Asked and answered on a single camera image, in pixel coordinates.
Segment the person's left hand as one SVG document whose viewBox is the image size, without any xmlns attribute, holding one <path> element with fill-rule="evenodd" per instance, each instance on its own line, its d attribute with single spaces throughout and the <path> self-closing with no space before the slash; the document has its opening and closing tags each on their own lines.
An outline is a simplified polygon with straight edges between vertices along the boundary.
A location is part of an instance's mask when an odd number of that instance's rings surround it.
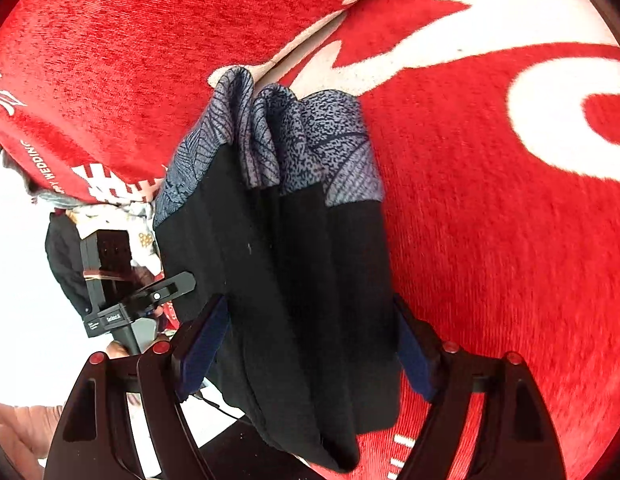
<svg viewBox="0 0 620 480">
<path fill-rule="evenodd" d="M 0 403 L 0 445 L 16 470 L 27 480 L 42 480 L 44 460 L 63 405 L 11 406 Z"/>
</svg>

